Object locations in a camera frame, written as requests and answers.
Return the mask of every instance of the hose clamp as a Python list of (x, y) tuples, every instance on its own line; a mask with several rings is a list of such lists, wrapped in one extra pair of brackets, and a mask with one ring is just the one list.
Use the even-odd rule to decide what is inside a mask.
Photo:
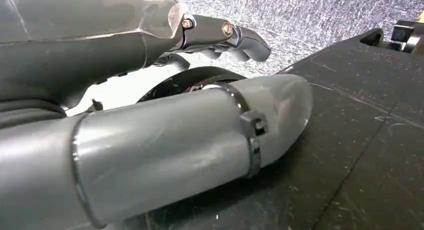
[(234, 86), (216, 82), (203, 89), (220, 89), (226, 92), (240, 111), (240, 120), (249, 146), (249, 170), (247, 177), (251, 178), (261, 170), (261, 144), (259, 137), (268, 132), (268, 122), (265, 114), (251, 110), (242, 93)]

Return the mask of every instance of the bolt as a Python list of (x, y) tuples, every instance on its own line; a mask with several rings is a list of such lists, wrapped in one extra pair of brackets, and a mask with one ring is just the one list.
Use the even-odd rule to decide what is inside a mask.
[(184, 29), (191, 29), (193, 27), (193, 22), (190, 19), (184, 19), (182, 21), (182, 27)]
[(253, 149), (258, 149), (260, 147), (258, 140), (252, 139), (252, 140), (250, 140), (250, 142), (251, 142), (251, 146), (252, 146)]
[(231, 23), (225, 21), (222, 24), (222, 32), (226, 37), (230, 37), (233, 34), (233, 27), (231, 26)]

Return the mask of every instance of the scratched black surface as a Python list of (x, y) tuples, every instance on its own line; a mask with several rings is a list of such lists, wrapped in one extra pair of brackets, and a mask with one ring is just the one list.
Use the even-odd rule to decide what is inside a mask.
[(135, 217), (131, 229), (424, 228), (424, 58), (342, 41), (283, 73), (311, 83), (296, 144), (239, 179)]

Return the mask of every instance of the gray carpet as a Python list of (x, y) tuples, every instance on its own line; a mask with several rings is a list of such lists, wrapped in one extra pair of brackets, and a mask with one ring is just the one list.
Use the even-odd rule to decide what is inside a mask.
[(326, 46), (368, 29), (383, 27), (386, 38), (397, 20), (418, 19), (424, 0), (179, 0), (191, 14), (224, 18), (257, 31), (272, 47), (265, 63), (235, 62), (229, 55), (187, 59), (193, 66), (213, 65), (246, 76), (280, 71)]

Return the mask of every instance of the clamp bolt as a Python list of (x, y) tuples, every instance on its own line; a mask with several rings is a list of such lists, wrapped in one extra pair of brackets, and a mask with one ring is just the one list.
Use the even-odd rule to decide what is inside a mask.
[(233, 34), (233, 26), (231, 26), (231, 23), (225, 21), (222, 24), (222, 32), (226, 37), (230, 37)]
[(193, 22), (190, 19), (184, 19), (182, 21), (182, 27), (184, 29), (192, 29), (193, 28)]

